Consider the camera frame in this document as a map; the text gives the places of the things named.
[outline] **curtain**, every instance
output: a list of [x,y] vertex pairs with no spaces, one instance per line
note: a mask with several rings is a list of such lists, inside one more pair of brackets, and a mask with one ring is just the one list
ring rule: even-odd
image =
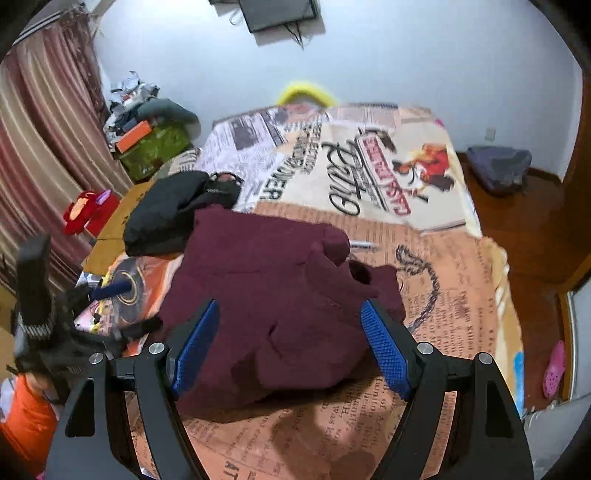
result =
[[61,290],[90,251],[83,236],[63,233],[67,206],[82,190],[122,196],[132,185],[102,132],[107,111],[89,21],[69,11],[0,64],[0,254],[14,270],[19,245],[49,233],[50,281]]

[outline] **blue gripper pad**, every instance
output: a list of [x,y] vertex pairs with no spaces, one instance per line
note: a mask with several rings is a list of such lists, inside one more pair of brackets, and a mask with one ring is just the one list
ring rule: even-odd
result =
[[408,380],[407,361],[369,301],[364,302],[361,307],[361,325],[388,388],[397,392],[403,400],[408,400],[411,386]]
[[217,334],[219,319],[219,306],[215,300],[212,300],[189,334],[183,349],[176,355],[174,380],[171,382],[171,389],[176,399],[195,383],[209,347]]

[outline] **green bag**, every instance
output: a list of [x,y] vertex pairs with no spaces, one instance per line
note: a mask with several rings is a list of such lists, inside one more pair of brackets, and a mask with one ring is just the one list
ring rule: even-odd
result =
[[192,147],[182,124],[166,122],[152,131],[125,153],[119,154],[125,170],[134,183],[149,180],[168,160]]

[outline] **wooden floor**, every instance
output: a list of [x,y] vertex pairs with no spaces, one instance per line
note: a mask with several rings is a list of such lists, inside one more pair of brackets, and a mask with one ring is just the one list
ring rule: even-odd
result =
[[577,245],[564,214],[561,184],[528,176],[525,193],[499,199],[488,195],[465,165],[464,175],[482,232],[508,253],[525,351],[525,406],[540,410],[549,403],[541,389],[544,371],[562,335],[556,288],[574,271],[584,246]]

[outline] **bed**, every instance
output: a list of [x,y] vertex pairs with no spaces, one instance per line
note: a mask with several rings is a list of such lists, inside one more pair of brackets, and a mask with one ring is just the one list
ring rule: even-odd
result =
[[[523,347],[506,253],[482,238],[449,135],[428,109],[296,104],[248,112],[217,122],[202,150],[159,175],[191,169],[241,176],[236,210],[332,223],[349,235],[352,255],[394,264],[415,338],[466,358],[492,353],[522,411]],[[159,266],[160,295],[144,311],[157,311],[181,261]],[[129,260],[121,255],[107,280],[122,262]],[[119,321],[116,305],[101,308],[104,328]],[[423,476],[440,466],[453,404],[448,394]],[[133,400],[128,409],[140,464],[153,472]],[[184,423],[212,478],[359,479],[371,476],[403,409],[382,377],[360,375],[311,397]]]

